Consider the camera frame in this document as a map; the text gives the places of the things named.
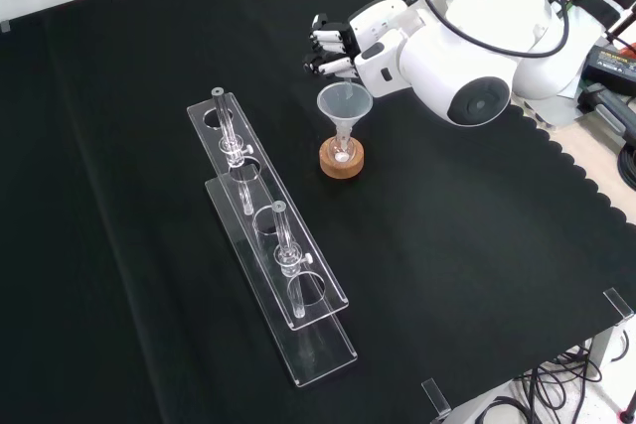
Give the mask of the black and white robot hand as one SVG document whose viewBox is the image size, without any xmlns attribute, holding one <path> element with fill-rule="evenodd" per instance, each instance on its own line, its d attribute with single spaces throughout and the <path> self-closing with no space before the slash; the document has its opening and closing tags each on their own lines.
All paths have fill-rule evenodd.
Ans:
<svg viewBox="0 0 636 424">
<path fill-rule="evenodd" d="M 409 88 L 398 58 L 407 40 L 425 25 L 422 6 L 421 0 L 377 0 L 345 22 L 316 15 L 305 70 L 322 77 L 358 79 L 374 98 Z"/>
</svg>

